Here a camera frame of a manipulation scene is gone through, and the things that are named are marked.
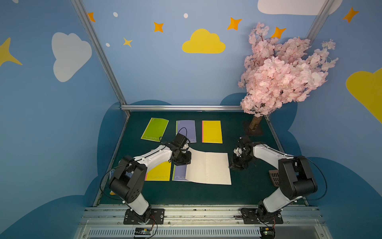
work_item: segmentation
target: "white cloud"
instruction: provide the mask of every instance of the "white cloud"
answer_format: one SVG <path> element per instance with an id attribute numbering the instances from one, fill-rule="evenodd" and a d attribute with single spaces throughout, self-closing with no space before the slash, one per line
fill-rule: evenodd
<path id="1" fill-rule="evenodd" d="M 56 58 L 53 72 L 60 82 L 66 82 L 90 59 L 92 47 L 76 34 L 55 33 L 52 50 Z"/>
<path id="2" fill-rule="evenodd" d="M 325 0 L 259 0 L 257 8 L 266 14 L 317 15 Z M 332 14 L 341 5 L 335 0 L 330 8 Z"/>

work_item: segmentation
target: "yellow star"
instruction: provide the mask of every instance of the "yellow star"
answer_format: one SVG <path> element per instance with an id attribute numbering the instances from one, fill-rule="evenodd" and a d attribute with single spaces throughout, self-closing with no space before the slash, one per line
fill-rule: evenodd
<path id="1" fill-rule="evenodd" d="M 163 23 L 158 24 L 158 23 L 154 22 L 154 24 L 155 24 L 155 30 L 154 30 L 154 32 L 156 32 L 156 31 L 163 32 L 163 30 L 162 30 Z"/>
<path id="2" fill-rule="evenodd" d="M 275 33 L 271 36 L 271 38 L 274 38 L 274 37 L 277 37 L 277 38 L 281 38 L 281 34 L 286 30 L 286 28 L 284 29 L 279 29 L 278 27 L 276 27 L 276 30 L 275 30 Z"/>
<path id="3" fill-rule="evenodd" d="M 231 24 L 228 26 L 227 30 L 235 29 L 237 31 L 240 21 L 241 21 L 241 19 L 235 20 L 235 19 L 231 18 Z"/>
<path id="4" fill-rule="evenodd" d="M 357 14 L 359 11 L 354 11 L 353 7 L 351 7 L 349 13 L 343 18 L 343 20 L 348 20 L 348 23 L 351 21 L 351 19 Z"/>
<path id="5" fill-rule="evenodd" d="M 131 45 L 130 45 L 130 42 L 132 42 L 132 40 L 126 40 L 126 38 L 124 38 L 125 39 L 125 43 L 123 44 L 123 45 L 129 45 L 130 47 L 131 47 Z"/>
<path id="6" fill-rule="evenodd" d="M 14 58 L 9 53 L 9 45 L 11 44 L 11 38 L 5 40 L 5 42 L 0 46 L 0 66 L 4 62 L 14 62 L 16 64 L 22 65 L 16 58 Z"/>
<path id="7" fill-rule="evenodd" d="M 94 20 L 94 16 L 93 16 L 93 14 L 94 14 L 94 13 L 88 13 L 89 18 L 90 18 L 90 21 L 96 22 L 96 21 Z"/>

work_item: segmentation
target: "tree trunk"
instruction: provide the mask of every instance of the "tree trunk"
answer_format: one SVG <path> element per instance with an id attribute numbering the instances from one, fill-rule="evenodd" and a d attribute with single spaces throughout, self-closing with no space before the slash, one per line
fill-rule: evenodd
<path id="1" fill-rule="evenodd" d="M 260 117 L 253 116 L 253 119 L 251 123 L 249 124 L 250 130 L 255 130 L 259 126 L 261 119 L 262 119 L 262 116 Z"/>

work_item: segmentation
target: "small basket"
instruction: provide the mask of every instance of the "small basket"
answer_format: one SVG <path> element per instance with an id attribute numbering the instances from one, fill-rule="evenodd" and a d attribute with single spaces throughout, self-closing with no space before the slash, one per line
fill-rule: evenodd
<path id="1" fill-rule="evenodd" d="M 269 176 L 270 176 L 270 179 L 272 180 L 272 183 L 275 187 L 280 186 L 278 183 L 278 170 L 277 169 L 269 170 Z"/>

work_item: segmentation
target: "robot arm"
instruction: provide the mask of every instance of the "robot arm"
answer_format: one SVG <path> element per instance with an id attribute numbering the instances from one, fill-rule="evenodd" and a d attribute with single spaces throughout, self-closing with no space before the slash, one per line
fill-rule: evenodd
<path id="1" fill-rule="evenodd" d="M 240 138 L 234 150 L 234 169 L 248 168 L 252 159 L 261 159 L 278 169 L 279 187 L 269 197 L 259 202 L 257 216 L 268 221 L 292 201 L 317 191 L 317 183 L 308 160 L 277 151 L 266 144 L 252 143 L 249 138 Z"/>
<path id="2" fill-rule="evenodd" d="M 125 156 L 119 162 L 109 187 L 135 212 L 139 223 L 146 224 L 151 213 L 151 206 L 141 194 L 146 173 L 169 160 L 175 165 L 189 164 L 191 152 L 187 151 L 186 141 L 187 138 L 178 133 L 170 143 L 164 143 L 141 156 Z"/>

